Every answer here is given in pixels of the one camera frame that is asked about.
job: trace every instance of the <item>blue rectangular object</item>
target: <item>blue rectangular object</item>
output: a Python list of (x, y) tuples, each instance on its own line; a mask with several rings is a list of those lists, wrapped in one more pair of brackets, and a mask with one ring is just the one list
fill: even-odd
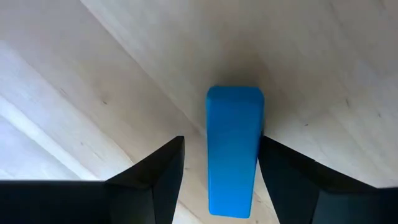
[(249, 218), (264, 96), (254, 87), (214, 86), (207, 93), (206, 115), (209, 211)]

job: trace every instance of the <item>black plastic part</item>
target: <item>black plastic part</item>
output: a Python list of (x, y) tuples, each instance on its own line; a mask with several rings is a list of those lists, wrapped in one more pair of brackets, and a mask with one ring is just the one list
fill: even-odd
[(266, 136), (258, 158), (280, 224), (398, 223), (398, 188), (377, 189)]
[(172, 223), (184, 151), (177, 136), (105, 182), (0, 181), (0, 223)]

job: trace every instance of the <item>blue block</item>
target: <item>blue block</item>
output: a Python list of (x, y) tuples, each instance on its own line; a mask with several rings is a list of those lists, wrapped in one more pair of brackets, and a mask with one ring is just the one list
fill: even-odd
[(262, 134), (264, 96), (243, 86), (214, 86), (206, 99), (209, 211), (249, 218)]

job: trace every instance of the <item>wooden surface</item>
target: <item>wooden surface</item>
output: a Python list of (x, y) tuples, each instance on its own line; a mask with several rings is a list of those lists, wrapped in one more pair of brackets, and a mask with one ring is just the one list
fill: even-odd
[(208, 213), (204, 100), (259, 86), (266, 134), (376, 187), (398, 185), (393, 0), (0, 0), (0, 178), (107, 179), (178, 134), (175, 223), (277, 223), (259, 169), (250, 219)]

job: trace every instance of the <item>wood grain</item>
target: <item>wood grain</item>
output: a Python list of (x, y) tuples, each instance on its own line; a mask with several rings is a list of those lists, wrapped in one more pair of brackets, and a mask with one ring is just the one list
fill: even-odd
[(398, 185), (396, 12), (390, 0), (0, 0), (0, 177), (107, 179), (183, 134), (175, 223), (278, 223), (259, 169), (250, 219), (208, 213), (204, 104), (221, 84), (262, 89), (268, 136)]

